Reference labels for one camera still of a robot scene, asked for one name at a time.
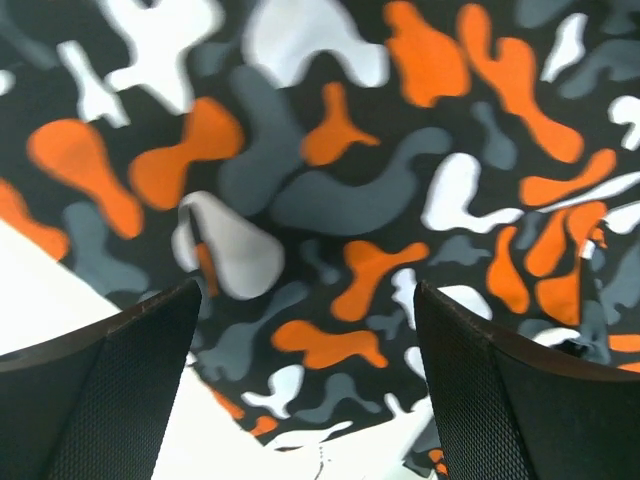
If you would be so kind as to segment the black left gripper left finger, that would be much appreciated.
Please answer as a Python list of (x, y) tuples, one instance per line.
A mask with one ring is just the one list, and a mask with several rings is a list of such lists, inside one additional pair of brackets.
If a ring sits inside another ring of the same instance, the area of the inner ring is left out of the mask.
[(201, 299), (187, 280), (3, 355), (2, 478), (151, 478)]

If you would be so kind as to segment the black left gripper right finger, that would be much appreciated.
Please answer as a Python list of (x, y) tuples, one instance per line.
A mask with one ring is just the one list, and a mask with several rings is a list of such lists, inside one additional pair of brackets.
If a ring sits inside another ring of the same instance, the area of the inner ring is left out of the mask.
[(425, 282), (414, 310), (450, 478), (638, 478), (638, 374), (542, 346)]

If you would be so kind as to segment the orange camouflage shorts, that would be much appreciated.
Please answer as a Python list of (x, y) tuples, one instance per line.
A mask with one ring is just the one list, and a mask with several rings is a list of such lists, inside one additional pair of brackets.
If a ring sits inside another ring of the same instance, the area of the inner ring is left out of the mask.
[(416, 287), (639, 376), (635, 1), (5, 1), (2, 356), (187, 280), (149, 479), (452, 479)]

